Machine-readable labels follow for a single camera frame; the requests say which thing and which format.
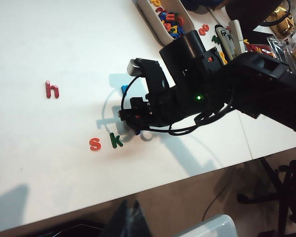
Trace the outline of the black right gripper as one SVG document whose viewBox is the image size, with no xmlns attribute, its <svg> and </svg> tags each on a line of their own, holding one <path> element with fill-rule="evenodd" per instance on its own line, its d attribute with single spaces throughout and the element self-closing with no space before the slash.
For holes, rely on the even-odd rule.
<svg viewBox="0 0 296 237">
<path fill-rule="evenodd" d="M 129 109 L 120 109 L 119 117 L 127 125 L 127 134 L 137 135 L 139 130 L 165 127 L 180 121 L 180 104 L 176 91 L 160 93 L 156 100 L 144 101 L 141 97 L 130 99 Z"/>
</svg>

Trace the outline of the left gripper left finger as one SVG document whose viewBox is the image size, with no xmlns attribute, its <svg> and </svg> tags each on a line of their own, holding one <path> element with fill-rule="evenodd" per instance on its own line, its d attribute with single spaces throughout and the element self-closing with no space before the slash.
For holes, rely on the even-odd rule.
<svg viewBox="0 0 296 237">
<path fill-rule="evenodd" d="M 127 236 L 127 201 L 124 200 L 105 227 L 106 237 Z"/>
</svg>

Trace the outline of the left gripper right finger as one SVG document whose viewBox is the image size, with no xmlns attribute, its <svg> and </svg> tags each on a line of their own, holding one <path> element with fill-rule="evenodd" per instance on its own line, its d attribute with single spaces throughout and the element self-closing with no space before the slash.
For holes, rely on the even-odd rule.
<svg viewBox="0 0 296 237">
<path fill-rule="evenodd" d="M 131 236 L 132 237 L 151 237 L 149 226 L 145 220 L 145 215 L 139 202 L 134 202 L 131 212 Z"/>
</svg>

